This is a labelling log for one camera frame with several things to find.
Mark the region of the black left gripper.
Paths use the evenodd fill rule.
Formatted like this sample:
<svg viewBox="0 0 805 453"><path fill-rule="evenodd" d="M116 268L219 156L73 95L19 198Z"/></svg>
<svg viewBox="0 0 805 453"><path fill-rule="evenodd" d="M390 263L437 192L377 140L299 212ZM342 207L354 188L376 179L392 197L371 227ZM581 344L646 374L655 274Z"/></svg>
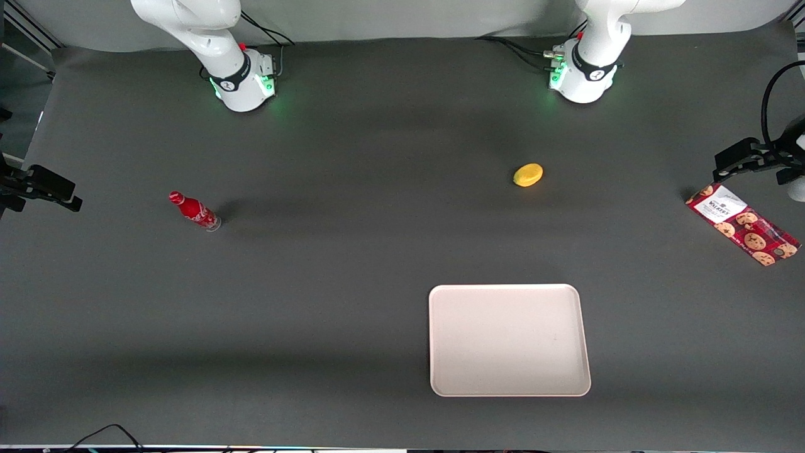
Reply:
<svg viewBox="0 0 805 453"><path fill-rule="evenodd" d="M741 173L759 172L762 169L778 169L777 184L785 186L803 177L804 118L791 121L779 138L771 140L768 120L763 120L763 143L756 138L744 138L717 153L714 157L713 183L722 184Z"/></svg>

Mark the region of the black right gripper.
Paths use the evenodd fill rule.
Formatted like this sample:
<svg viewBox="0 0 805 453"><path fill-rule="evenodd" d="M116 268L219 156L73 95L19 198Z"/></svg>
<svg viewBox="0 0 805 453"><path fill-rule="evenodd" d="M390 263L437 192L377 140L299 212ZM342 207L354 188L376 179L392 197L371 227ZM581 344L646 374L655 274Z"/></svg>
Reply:
<svg viewBox="0 0 805 453"><path fill-rule="evenodd" d="M2 210L23 212L26 199L44 200L59 204L71 212L79 212L83 200L75 195L75 183L40 165L28 168L28 186L18 178L17 167L1 155L1 206Z"/></svg>

